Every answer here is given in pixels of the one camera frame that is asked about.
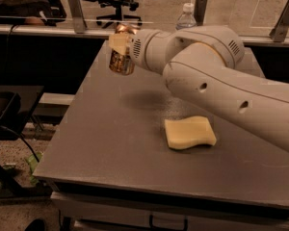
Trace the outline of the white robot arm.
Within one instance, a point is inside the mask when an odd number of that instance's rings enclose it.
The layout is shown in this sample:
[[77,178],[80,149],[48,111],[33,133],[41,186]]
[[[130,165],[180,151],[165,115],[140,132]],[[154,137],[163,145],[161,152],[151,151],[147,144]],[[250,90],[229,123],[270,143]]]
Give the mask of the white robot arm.
[[239,71],[245,48],[231,29],[142,29],[110,35],[109,46],[162,75],[174,96],[289,152],[289,84]]

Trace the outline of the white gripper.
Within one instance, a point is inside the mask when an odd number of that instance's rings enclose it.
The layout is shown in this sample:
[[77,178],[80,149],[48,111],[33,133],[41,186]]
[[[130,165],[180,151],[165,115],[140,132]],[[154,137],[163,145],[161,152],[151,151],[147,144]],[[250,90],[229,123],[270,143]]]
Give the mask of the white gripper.
[[109,46],[125,56],[129,54],[133,63],[145,70],[162,74],[169,60],[168,32],[143,29],[134,37],[128,33],[117,33],[109,36]]

